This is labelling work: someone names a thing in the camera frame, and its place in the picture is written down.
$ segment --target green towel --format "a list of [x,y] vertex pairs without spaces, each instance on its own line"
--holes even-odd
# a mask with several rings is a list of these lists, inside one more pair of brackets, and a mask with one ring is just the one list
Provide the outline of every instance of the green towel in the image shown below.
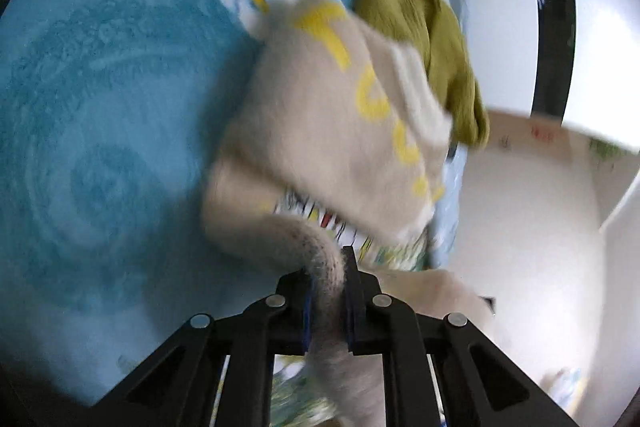
[[383,35],[418,49],[433,94],[453,118],[452,140],[484,146],[489,118],[449,5],[444,0],[355,0],[354,11]]

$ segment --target clothing pile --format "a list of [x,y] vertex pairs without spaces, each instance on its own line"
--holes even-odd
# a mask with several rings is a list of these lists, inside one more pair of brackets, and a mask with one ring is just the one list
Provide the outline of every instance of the clothing pile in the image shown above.
[[286,10],[225,131],[203,223],[229,254],[308,270],[308,361],[343,416],[377,427],[382,365],[350,355],[342,338],[338,246],[354,247],[361,268],[419,269],[450,141],[484,144],[488,121],[443,0],[355,7],[298,0]]

